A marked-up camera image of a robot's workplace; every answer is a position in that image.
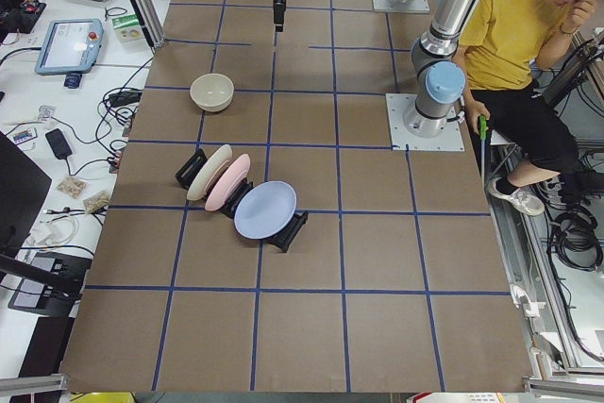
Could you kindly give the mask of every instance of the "person's arm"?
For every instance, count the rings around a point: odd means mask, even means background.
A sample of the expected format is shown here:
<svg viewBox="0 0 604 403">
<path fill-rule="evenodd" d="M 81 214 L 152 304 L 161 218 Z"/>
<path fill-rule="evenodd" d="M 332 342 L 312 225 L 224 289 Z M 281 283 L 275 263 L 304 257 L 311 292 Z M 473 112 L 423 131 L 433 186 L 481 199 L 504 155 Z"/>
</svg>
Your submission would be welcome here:
<svg viewBox="0 0 604 403">
<path fill-rule="evenodd" d="M 564 22 L 545 42 L 535 63 L 542 70 L 548 70 L 568 51 L 573 34 L 587 22 L 596 11 L 596 0 L 578 0 L 568 12 Z"/>
<path fill-rule="evenodd" d="M 465 70 L 465 53 L 467 46 L 458 46 L 457 52 L 453 56 L 453 63 L 461 68 L 463 75 L 465 76 L 465 85 L 463 86 L 463 102 L 465 103 L 465 121 L 472 127 L 472 130 L 479 134 L 478 129 L 478 117 L 484 115 L 488 120 L 491 117 L 484 104 L 474 99 L 472 92 L 470 91 L 470 84 L 468 83 L 468 74 Z"/>
</svg>

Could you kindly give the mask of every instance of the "light blue plate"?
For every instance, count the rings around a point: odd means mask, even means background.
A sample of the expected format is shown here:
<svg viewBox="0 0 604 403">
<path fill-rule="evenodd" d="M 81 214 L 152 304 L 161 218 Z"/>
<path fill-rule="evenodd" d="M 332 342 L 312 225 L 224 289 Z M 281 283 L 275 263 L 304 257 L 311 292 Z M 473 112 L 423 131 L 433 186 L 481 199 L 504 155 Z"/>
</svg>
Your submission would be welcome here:
<svg viewBox="0 0 604 403">
<path fill-rule="evenodd" d="M 283 181 L 268 181 L 245 195 L 235 211 L 235 228 L 251 240 L 283 229 L 295 212 L 295 191 Z"/>
</svg>

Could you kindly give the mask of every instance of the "yellow t-shirt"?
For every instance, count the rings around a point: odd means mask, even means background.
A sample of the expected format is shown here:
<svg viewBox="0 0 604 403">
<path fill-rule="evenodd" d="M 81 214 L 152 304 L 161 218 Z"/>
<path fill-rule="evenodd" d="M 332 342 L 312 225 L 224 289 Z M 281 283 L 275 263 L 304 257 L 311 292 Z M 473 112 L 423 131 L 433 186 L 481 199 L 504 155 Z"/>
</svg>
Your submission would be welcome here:
<svg viewBox="0 0 604 403">
<path fill-rule="evenodd" d="M 568 8 L 543 0 L 479 0 L 460 36 L 468 46 L 472 90 L 524 89 L 529 63 L 564 21 Z"/>
</svg>

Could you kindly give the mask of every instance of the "blue joint cap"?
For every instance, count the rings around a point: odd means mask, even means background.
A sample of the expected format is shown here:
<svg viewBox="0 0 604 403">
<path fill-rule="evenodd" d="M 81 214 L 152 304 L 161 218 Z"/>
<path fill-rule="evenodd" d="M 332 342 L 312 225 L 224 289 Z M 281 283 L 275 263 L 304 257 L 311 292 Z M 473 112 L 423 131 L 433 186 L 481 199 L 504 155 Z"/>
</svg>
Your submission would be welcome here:
<svg viewBox="0 0 604 403">
<path fill-rule="evenodd" d="M 426 90 L 440 104 L 451 104 L 461 96 L 465 75 L 459 66 L 450 61 L 439 61 L 428 68 Z"/>
</svg>

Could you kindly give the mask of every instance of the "pink plate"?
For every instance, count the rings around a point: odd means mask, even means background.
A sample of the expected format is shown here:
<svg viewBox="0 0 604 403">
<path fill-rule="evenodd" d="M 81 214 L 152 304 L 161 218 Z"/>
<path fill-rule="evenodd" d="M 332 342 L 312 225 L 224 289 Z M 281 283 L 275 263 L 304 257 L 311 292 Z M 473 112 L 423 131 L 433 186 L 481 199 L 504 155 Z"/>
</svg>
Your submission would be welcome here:
<svg viewBox="0 0 604 403">
<path fill-rule="evenodd" d="M 216 211 L 223 207 L 239 183 L 247 176 L 250 164 L 249 155 L 241 155 L 228 166 L 208 195 L 206 211 Z"/>
</svg>

